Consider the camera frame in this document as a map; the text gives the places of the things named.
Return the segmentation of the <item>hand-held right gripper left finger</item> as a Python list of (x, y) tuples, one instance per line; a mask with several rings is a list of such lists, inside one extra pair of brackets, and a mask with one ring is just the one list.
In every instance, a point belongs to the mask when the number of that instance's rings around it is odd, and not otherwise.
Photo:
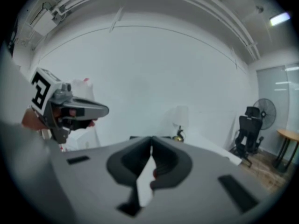
[(72, 224), (153, 224), (153, 205), (140, 207), (137, 178), (150, 157), (150, 137), (59, 153), (59, 181)]

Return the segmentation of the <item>white desk lamp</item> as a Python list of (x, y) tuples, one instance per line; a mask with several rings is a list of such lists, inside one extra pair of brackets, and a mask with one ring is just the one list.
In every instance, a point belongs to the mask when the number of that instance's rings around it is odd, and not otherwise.
[(177, 128), (176, 135), (172, 137), (173, 140), (184, 142), (183, 132), (189, 124), (189, 109), (186, 105), (178, 105), (173, 113), (173, 125)]

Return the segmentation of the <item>frosted glass partition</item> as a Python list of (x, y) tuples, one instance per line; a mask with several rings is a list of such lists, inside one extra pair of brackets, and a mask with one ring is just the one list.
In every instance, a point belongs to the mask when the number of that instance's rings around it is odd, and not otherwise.
[(277, 130), (299, 133), (299, 63), (259, 70), (256, 74), (258, 98), (270, 100), (276, 108), (274, 124), (262, 131), (261, 147), (277, 155), (283, 144)]

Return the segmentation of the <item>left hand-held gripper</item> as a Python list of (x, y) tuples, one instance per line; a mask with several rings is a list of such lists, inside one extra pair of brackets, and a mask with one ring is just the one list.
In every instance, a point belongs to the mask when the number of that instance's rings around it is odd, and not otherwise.
[[(66, 143), (71, 131), (80, 129), (75, 120), (94, 120), (109, 114), (109, 108), (98, 102), (75, 98), (71, 84), (61, 81), (50, 71), (36, 68), (30, 83), (35, 88), (31, 99), (31, 107), (38, 118), (50, 130), (52, 139), (58, 144)], [(75, 110), (76, 115), (70, 116), (71, 124), (58, 124), (53, 116), (53, 108), (63, 108), (63, 115), (69, 115), (69, 110)]]

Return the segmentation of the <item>ceiling light panel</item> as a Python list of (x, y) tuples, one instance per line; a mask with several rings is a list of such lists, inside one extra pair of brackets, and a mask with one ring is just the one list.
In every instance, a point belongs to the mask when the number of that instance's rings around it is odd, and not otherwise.
[(279, 25), (291, 18), (291, 15), (288, 12), (283, 12), (278, 15), (275, 15), (274, 17), (270, 18), (270, 24), (271, 26)]

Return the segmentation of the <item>white air conditioner unit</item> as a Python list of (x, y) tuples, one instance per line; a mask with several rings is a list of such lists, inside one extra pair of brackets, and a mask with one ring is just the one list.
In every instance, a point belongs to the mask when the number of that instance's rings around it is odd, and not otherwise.
[(32, 20), (31, 26), (35, 32), (42, 36), (46, 36), (50, 31), (58, 26), (60, 17), (55, 17), (51, 11), (42, 8), (37, 16)]

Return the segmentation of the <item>black standing fan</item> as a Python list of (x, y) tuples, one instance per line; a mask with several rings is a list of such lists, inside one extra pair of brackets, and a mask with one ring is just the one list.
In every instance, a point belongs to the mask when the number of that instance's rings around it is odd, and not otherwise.
[(254, 107), (260, 110), (261, 130), (269, 129), (274, 124), (277, 115), (274, 103), (267, 98), (261, 98), (254, 103)]

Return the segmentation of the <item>person's left hand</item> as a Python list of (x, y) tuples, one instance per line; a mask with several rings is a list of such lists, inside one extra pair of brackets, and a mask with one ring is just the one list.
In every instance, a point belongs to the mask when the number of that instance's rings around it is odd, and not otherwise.
[(76, 116), (76, 110), (71, 108), (61, 108), (55, 107), (53, 108), (53, 116), (58, 124), (71, 124), (71, 117)]

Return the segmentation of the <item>person's left forearm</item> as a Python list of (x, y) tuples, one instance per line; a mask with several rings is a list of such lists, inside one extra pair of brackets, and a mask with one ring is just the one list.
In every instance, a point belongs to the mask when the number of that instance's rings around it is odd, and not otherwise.
[(25, 111), (25, 114), (23, 116), (21, 123), (24, 127), (29, 128), (34, 131), (48, 129), (47, 126), (38, 118), (36, 113), (31, 108), (28, 108)]

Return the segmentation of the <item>black office chair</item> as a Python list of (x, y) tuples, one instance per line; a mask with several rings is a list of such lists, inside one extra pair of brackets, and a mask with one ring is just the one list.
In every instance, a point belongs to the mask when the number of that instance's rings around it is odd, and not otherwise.
[(252, 162), (248, 159), (250, 154), (257, 154), (258, 148), (264, 137), (259, 133), (262, 128), (260, 110), (257, 107), (248, 106), (245, 115), (239, 117), (239, 130), (235, 139), (235, 146), (231, 149), (232, 154), (247, 161), (251, 168)]

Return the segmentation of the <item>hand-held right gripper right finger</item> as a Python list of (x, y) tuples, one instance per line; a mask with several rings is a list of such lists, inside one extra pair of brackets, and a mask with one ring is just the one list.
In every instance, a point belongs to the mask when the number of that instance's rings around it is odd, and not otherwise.
[(140, 214), (140, 224), (272, 223), (281, 193), (272, 194), (253, 176), (217, 153), (153, 138), (153, 156), (167, 166), (168, 150), (176, 167), (157, 173), (153, 199)]

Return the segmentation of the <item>white table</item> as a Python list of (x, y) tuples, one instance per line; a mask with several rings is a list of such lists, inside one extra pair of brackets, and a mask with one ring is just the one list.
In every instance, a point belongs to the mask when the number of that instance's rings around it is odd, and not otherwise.
[(177, 141), (179, 145), (183, 146), (193, 146), (197, 148), (202, 148), (213, 153), (216, 153), (222, 157), (225, 157), (230, 160), (236, 166), (239, 166), (242, 162), (241, 158), (235, 156), (234, 154), (230, 153), (226, 149), (214, 144), (207, 138), (202, 135), (191, 135), (191, 137), (184, 138), (184, 142)]

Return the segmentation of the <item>round wooden table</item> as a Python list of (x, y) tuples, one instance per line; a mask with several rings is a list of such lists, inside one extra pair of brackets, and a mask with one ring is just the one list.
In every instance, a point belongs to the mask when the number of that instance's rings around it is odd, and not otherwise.
[[(280, 151), (279, 151), (277, 157), (272, 161), (272, 166), (278, 172), (285, 173), (288, 170), (288, 168), (296, 154), (296, 151), (299, 147), (299, 133), (296, 133), (294, 131), (285, 130), (285, 129), (278, 129), (277, 133), (284, 138), (284, 141), (283, 141), (282, 147), (280, 148)], [(291, 154), (290, 159), (288, 160), (288, 162), (286, 164), (284, 164), (283, 159), (284, 159), (284, 156), (286, 154), (286, 151), (287, 151), (291, 141), (296, 142), (296, 145)]]

